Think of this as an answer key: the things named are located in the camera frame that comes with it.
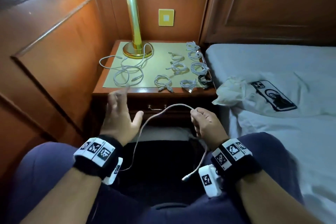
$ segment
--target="wooden nightstand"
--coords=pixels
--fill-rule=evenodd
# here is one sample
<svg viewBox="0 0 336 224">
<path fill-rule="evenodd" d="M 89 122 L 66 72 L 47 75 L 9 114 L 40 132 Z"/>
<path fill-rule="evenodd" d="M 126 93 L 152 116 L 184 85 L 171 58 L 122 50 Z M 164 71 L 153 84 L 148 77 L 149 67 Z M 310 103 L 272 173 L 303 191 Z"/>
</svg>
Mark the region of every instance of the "wooden nightstand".
<svg viewBox="0 0 336 224">
<path fill-rule="evenodd" d="M 118 40 L 115 42 L 111 51 L 111 55 L 116 54 L 120 42 L 123 41 L 124 40 Z M 151 43 L 177 42 L 151 41 Z M 109 58 L 105 66 L 110 67 L 112 65 L 113 59 L 114 57 Z M 120 90 L 120 88 L 117 87 L 103 87 L 108 73 L 108 69 L 103 70 L 92 93 L 95 112 L 97 112 L 97 115 L 101 121 L 103 119 L 103 113 L 105 112 L 108 93 Z M 187 104 L 193 108 L 203 107 L 214 111 L 214 105 L 211 103 L 217 97 L 214 86 L 206 90 L 203 90 L 203 88 L 194 88 L 191 93 L 180 87 L 174 87 L 173 90 L 174 92 L 171 93 L 166 89 L 158 92 L 157 87 L 130 88 L 127 96 L 127 104 L 131 117 L 133 117 L 137 111 L 142 110 L 144 111 L 144 120 L 146 120 L 148 117 L 160 112 L 165 107 L 177 103 Z M 149 125 L 189 127 L 191 125 L 190 109 L 182 106 L 173 107 L 167 110 L 162 116 L 150 121 Z"/>
</svg>

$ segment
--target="blue pants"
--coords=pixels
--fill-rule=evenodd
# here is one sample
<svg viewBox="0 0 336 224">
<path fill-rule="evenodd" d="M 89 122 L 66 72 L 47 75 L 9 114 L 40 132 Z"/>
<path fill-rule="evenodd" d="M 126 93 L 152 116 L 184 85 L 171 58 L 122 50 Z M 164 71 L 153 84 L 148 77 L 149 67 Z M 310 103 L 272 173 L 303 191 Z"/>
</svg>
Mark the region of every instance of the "blue pants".
<svg viewBox="0 0 336 224">
<path fill-rule="evenodd" d="M 295 163 L 278 139 L 267 133 L 255 133 L 239 140 L 284 190 L 303 203 Z M 49 142 L 35 147 L 23 158 L 13 179 L 8 223 L 19 223 L 57 184 L 72 167 L 75 151 L 72 146 Z M 210 164 L 210 156 L 207 157 L 206 165 Z M 242 205 L 235 201 L 226 192 L 210 199 L 204 195 L 179 211 L 164 212 L 142 205 L 102 184 L 87 223 L 249 223 Z"/>
</svg>

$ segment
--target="wrist tracker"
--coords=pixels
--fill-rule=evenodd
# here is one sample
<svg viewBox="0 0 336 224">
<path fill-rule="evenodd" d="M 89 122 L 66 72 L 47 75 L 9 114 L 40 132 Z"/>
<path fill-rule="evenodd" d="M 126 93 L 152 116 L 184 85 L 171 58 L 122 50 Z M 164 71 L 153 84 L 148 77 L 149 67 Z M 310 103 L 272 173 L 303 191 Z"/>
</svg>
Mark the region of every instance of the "wrist tracker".
<svg viewBox="0 0 336 224">
<path fill-rule="evenodd" d="M 123 162 L 123 146 L 113 137 L 99 135 L 87 140 L 74 154 L 73 167 L 102 182 L 111 185 L 117 177 Z"/>
<path fill-rule="evenodd" d="M 217 197 L 221 191 L 222 178 L 226 185 L 234 184 L 249 174 L 262 170 L 260 164 L 238 139 L 229 139 L 212 152 L 212 165 L 199 169 L 205 192 L 208 197 Z"/>
</svg>

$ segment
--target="hand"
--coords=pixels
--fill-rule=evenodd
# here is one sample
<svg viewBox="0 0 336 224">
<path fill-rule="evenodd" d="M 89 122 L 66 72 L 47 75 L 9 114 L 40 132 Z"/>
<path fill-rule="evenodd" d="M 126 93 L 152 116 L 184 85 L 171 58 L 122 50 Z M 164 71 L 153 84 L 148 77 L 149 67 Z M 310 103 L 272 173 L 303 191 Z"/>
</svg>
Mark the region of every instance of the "hand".
<svg viewBox="0 0 336 224">
<path fill-rule="evenodd" d="M 211 150 L 229 139 L 217 116 L 204 108 L 197 107 L 190 111 L 191 122 L 197 136 L 202 138 Z"/>
<path fill-rule="evenodd" d="M 128 88 L 112 92 L 108 95 L 107 110 L 101 135 L 108 135 L 118 140 L 122 146 L 129 143 L 138 133 L 143 111 L 138 111 L 133 122 L 128 113 L 127 107 Z"/>
</svg>

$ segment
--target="gold lamp base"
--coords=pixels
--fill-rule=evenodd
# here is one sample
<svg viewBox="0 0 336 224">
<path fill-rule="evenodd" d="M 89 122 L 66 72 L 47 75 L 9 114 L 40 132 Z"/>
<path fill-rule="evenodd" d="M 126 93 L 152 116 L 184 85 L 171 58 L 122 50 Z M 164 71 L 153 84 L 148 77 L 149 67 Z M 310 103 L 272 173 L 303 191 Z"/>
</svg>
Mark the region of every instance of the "gold lamp base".
<svg viewBox="0 0 336 224">
<path fill-rule="evenodd" d="M 142 41 L 142 46 L 144 46 L 145 44 L 149 44 L 146 41 Z M 152 54 L 152 49 L 153 46 L 150 44 L 145 46 L 145 58 L 149 57 Z M 133 47 L 133 43 L 129 42 L 127 44 L 125 44 L 124 48 L 123 48 L 123 52 L 125 54 L 125 56 L 132 58 L 132 59 L 142 59 L 142 57 L 144 56 L 144 48 L 142 47 L 140 50 L 136 50 Z"/>
</svg>

